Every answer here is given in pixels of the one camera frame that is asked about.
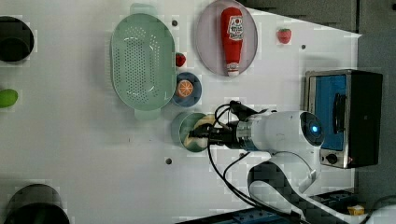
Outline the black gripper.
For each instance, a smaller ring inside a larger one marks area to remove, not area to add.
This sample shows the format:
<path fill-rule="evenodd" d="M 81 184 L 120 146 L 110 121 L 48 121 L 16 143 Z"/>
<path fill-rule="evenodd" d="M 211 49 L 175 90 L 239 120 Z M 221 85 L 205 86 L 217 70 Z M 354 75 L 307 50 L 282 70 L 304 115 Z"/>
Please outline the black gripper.
<path fill-rule="evenodd" d="M 194 130 L 208 131 L 209 133 L 199 133 L 195 131 L 189 132 L 189 137 L 193 138 L 208 138 L 210 145 L 226 146 L 228 148 L 239 148 L 239 143 L 236 137 L 237 121 L 231 121 L 226 128 L 215 128 L 212 124 L 202 124 L 197 126 Z"/>

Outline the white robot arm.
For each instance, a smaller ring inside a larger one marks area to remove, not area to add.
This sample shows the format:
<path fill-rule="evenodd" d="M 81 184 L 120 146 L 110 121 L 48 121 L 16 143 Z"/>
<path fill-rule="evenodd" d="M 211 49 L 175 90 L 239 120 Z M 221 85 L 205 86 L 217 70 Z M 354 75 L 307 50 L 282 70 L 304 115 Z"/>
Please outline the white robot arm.
<path fill-rule="evenodd" d="M 270 158 L 247 174 L 248 193 L 229 180 L 226 186 L 240 199 L 257 208 L 307 224 L 395 224 L 395 206 L 387 198 L 363 215 L 347 215 L 306 194 L 321 175 L 319 150 L 324 133 L 318 118 L 305 111 L 239 113 L 226 124 L 206 116 L 188 130 L 183 143 L 212 145 L 246 152 L 265 152 Z"/>

